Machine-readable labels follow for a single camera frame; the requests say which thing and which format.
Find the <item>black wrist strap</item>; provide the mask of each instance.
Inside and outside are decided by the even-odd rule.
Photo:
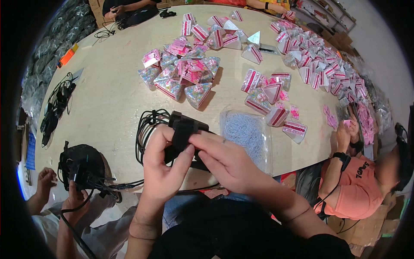
[[[355,148],[357,153],[359,153],[363,149],[363,143],[360,140],[356,143],[351,142],[349,143],[349,145],[351,146],[351,148]]]
[[[345,171],[349,162],[351,161],[351,157],[343,152],[335,152],[332,157],[337,157],[342,162],[341,172]]]

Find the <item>black hair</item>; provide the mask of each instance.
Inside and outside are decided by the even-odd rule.
[[[397,146],[400,157],[400,166],[398,168],[399,182],[391,189],[392,193],[395,191],[402,191],[404,189],[410,181],[414,170],[414,167],[410,161],[408,144],[400,136],[397,137]]]

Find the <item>hand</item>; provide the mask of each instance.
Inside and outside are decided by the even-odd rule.
[[[88,199],[88,193],[85,190],[76,191],[76,184],[71,180],[69,183],[69,197],[63,202],[62,210],[74,209],[85,202],[86,199]],[[89,209],[89,204],[90,201],[77,211],[65,213],[65,218],[72,226],[76,225],[79,219],[85,215]]]
[[[39,202],[46,204],[49,201],[51,188],[56,186],[55,181],[57,181],[57,179],[53,169],[47,167],[43,168],[37,179],[37,190],[35,193],[35,197],[37,197]]]
[[[338,141],[338,152],[346,152],[351,140],[351,135],[349,134],[348,128],[344,125],[343,121],[339,122],[337,129],[337,141]]]
[[[110,9],[110,11],[111,11],[111,13],[112,13],[113,11],[116,11],[116,12],[115,12],[115,14],[116,14],[116,15],[120,15],[120,14],[125,13],[125,6],[124,6],[124,5],[119,5],[119,6],[117,6],[117,7],[112,7],[112,8]]]
[[[280,5],[274,5],[272,10],[277,12],[277,13],[280,13],[280,14],[286,14],[287,13],[286,8],[284,8],[283,6],[280,6]]]
[[[175,159],[172,167],[164,163],[164,149],[169,146],[174,130],[159,125],[152,134],[144,154],[144,191],[147,198],[165,203],[181,187],[194,157],[194,146],[189,145]]]
[[[356,143],[359,140],[359,125],[358,122],[356,121],[355,115],[351,115],[351,117],[349,118],[351,120],[351,123],[349,124],[349,134],[351,135],[351,141],[352,143]]]
[[[192,135],[189,142],[201,151],[198,153],[210,172],[221,185],[242,194],[252,194],[263,184],[273,180],[257,168],[243,147],[219,135],[207,132]]]

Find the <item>jeans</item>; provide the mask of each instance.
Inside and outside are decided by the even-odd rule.
[[[165,203],[162,222],[166,229],[180,224],[192,212],[208,205],[211,201],[218,199],[229,199],[234,201],[253,202],[253,199],[246,194],[235,192],[227,196],[223,194],[210,199],[199,191],[177,193],[173,198]]]

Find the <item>black velcro strap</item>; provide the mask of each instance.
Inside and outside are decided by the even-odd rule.
[[[178,152],[182,152],[187,147],[190,136],[198,131],[198,125],[194,120],[181,119],[174,122],[173,128],[175,130],[172,139],[173,147]]]

